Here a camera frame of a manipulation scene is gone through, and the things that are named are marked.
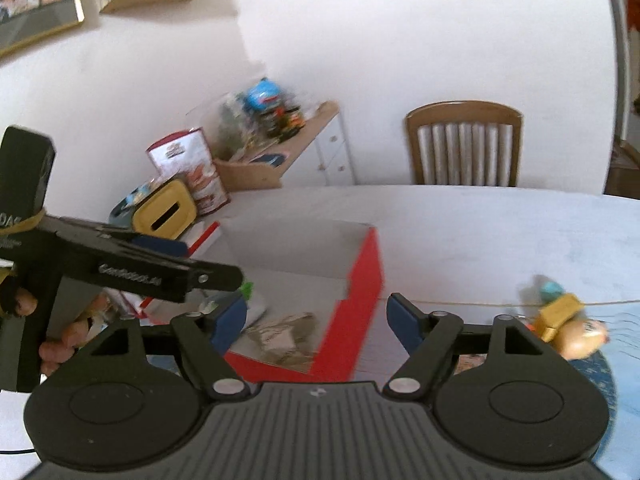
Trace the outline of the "yellow cardboard box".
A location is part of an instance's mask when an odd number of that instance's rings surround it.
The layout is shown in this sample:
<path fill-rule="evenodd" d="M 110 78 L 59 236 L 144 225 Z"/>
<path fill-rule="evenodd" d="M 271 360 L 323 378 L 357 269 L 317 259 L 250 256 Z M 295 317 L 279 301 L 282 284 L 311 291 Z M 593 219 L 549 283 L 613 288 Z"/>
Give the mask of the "yellow cardboard box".
<path fill-rule="evenodd" d="M 534 322 L 535 334 L 544 342 L 550 342 L 560 328 L 584 310 L 585 305 L 573 294 L 564 294 L 543 306 Z"/>

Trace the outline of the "yellow spotted plush toy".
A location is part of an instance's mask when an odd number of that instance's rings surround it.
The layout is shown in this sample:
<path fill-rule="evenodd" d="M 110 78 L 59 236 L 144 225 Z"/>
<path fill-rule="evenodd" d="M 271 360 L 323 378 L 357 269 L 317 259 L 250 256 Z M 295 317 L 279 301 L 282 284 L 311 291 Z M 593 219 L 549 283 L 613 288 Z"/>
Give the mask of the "yellow spotted plush toy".
<path fill-rule="evenodd" d="M 572 318 L 552 340 L 552 346 L 567 361 L 587 359 L 610 340 L 604 323 L 591 318 Z"/>

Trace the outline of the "white plastic bag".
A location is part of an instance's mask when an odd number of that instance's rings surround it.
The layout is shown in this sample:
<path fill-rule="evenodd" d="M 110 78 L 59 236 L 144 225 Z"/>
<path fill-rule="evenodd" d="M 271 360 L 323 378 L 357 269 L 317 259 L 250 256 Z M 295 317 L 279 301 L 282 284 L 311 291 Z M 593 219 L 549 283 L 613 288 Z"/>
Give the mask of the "white plastic bag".
<path fill-rule="evenodd" d="M 247 327 L 252 326 L 264 316 L 267 311 L 267 304 L 265 298 L 259 292 L 256 292 L 253 282 L 243 283 L 239 288 L 239 292 L 246 303 L 246 317 L 243 326 L 244 330 L 246 330 Z M 201 301 L 198 310 L 203 314 L 209 314 L 221 307 L 225 301 L 231 300 L 232 296 L 232 292 L 213 292 Z"/>

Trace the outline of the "yellow teal tissue box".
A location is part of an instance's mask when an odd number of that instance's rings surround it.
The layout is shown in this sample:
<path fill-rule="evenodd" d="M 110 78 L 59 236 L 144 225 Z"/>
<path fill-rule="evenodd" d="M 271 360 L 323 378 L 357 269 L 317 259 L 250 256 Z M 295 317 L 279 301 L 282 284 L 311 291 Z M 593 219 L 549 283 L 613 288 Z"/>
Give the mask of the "yellow teal tissue box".
<path fill-rule="evenodd" d="M 176 240 L 192 226 L 198 208 L 179 177 L 139 186 L 110 212 L 108 223 L 149 236 Z"/>

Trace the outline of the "red white cardboard box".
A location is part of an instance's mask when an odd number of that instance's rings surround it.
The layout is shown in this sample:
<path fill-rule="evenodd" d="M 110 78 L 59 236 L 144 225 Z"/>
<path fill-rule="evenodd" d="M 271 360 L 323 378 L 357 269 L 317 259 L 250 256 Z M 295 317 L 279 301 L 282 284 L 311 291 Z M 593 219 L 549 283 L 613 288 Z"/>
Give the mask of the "red white cardboard box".
<path fill-rule="evenodd" d="M 294 364 L 268 358 L 243 334 L 224 356 L 248 382 L 347 382 L 384 274 L 370 224 L 326 219 L 218 220 L 184 239 L 192 258 L 238 266 L 265 313 L 257 327 L 306 314 L 311 332 Z"/>

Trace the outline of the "red white snack bag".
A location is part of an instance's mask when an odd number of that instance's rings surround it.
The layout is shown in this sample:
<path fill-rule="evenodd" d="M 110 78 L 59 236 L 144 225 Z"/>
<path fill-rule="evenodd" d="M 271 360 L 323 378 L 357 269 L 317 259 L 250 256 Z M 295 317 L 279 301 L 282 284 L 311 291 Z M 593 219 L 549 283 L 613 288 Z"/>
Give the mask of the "red white snack bag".
<path fill-rule="evenodd" d="M 201 128 L 168 134 L 152 143 L 146 154 L 161 177 L 178 176 L 186 182 L 200 216 L 230 203 Z"/>

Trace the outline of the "blue patterned table mat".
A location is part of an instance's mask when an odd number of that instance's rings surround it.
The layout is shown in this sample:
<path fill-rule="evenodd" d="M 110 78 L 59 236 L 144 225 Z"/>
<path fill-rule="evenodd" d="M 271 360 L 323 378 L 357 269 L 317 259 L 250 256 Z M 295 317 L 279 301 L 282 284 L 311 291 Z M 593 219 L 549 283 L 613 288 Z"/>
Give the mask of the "blue patterned table mat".
<path fill-rule="evenodd" d="M 554 352 L 488 356 L 442 386 L 435 415 L 467 450 L 518 466 L 579 460 L 608 426 L 600 391 Z"/>

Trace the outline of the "wooden dining chair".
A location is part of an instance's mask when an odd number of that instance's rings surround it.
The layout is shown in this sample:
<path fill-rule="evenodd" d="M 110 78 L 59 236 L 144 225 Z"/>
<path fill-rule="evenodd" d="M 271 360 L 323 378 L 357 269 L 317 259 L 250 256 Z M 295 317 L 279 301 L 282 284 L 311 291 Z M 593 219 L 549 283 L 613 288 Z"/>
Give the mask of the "wooden dining chair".
<path fill-rule="evenodd" d="M 445 101 L 409 112 L 405 130 L 414 184 L 518 185 L 524 116 L 503 104 Z"/>

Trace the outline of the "wooden white sideboard cabinet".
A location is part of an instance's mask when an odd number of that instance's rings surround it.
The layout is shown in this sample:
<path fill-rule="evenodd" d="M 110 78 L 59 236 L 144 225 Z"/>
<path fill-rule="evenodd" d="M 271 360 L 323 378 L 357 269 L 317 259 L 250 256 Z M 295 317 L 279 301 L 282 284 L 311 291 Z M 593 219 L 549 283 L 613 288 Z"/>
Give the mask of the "wooden white sideboard cabinet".
<path fill-rule="evenodd" d="M 229 193 L 356 184 L 340 108 L 322 103 L 305 127 L 281 144 L 240 162 L 216 160 Z"/>

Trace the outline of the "blue round toy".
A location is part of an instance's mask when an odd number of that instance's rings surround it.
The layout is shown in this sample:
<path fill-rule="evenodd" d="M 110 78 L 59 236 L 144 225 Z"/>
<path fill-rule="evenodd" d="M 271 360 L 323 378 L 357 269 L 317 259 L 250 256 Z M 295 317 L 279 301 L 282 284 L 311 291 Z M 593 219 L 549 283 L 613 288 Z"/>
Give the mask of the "blue round toy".
<path fill-rule="evenodd" d="M 278 105 L 281 93 L 281 88 L 275 82 L 264 77 L 244 93 L 244 103 L 250 110 L 263 112 Z"/>

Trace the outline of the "framed family picture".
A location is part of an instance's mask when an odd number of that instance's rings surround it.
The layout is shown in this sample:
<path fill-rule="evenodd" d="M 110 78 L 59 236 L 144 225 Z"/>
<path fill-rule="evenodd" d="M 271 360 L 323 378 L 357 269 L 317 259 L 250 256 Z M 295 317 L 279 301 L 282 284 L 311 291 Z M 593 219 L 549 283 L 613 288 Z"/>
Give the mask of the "framed family picture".
<path fill-rule="evenodd" d="M 83 21 L 81 0 L 1 0 L 1 56 L 75 28 Z"/>

